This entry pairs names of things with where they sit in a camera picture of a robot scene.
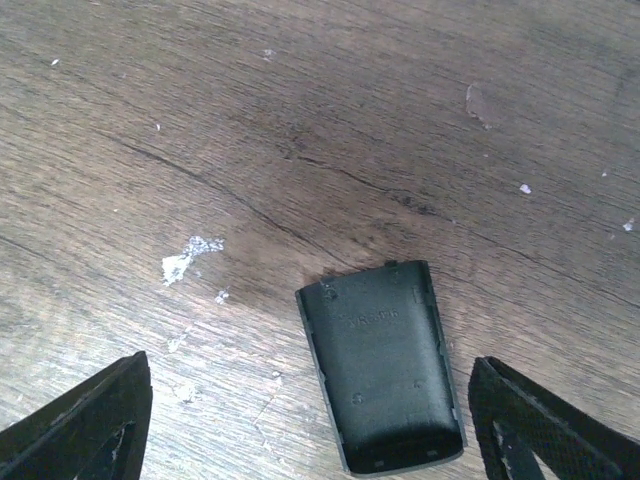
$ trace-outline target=black object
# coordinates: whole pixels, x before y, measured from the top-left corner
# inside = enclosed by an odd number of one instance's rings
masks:
[[[136,480],[151,415],[147,357],[105,368],[0,432],[0,480]]]
[[[462,455],[426,262],[325,278],[296,296],[345,470],[380,476]]]
[[[640,444],[597,422],[500,360],[477,358],[469,407],[490,480],[638,480]]]

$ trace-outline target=black phone back cover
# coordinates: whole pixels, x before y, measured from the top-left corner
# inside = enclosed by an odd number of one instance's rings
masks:
[[[296,297],[345,470],[381,476],[462,454],[426,262],[323,279]]]

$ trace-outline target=wooden surface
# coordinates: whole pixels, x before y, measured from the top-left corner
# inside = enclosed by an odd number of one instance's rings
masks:
[[[0,2],[0,428],[146,350],[144,479],[343,478],[294,291],[395,258],[470,441],[402,478],[484,478],[479,355],[640,436],[639,49],[631,0]]]

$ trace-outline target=wood grain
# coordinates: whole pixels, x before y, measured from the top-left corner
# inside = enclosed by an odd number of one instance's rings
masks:
[[[430,262],[470,439],[402,478],[484,478],[478,355],[640,436],[639,26],[624,0],[1,2],[0,428],[146,350],[143,478],[344,478],[293,292],[395,258]],[[192,235],[226,248],[163,286]]]

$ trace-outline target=white paint speck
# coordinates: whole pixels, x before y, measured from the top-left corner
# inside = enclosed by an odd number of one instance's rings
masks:
[[[218,305],[222,305],[227,301],[227,298],[229,298],[229,289],[225,288],[224,290],[220,290],[218,292],[218,296],[215,298],[215,302]]]
[[[267,62],[270,62],[271,59],[275,56],[275,54],[276,54],[276,52],[274,52],[270,48],[267,48],[266,50],[263,50],[263,52],[262,52],[262,59],[266,60]]]
[[[192,383],[174,388],[173,393],[183,403],[193,403],[201,398],[200,390]]]
[[[174,255],[162,259],[164,284],[169,286],[173,282],[182,280],[184,278],[184,272],[198,255],[220,252],[222,250],[224,250],[224,240],[221,238],[205,240],[202,237],[191,237],[181,255]]]
[[[624,228],[624,231],[625,232],[632,231],[634,222],[635,222],[635,220],[633,218],[630,218],[629,221],[622,226],[622,228]]]

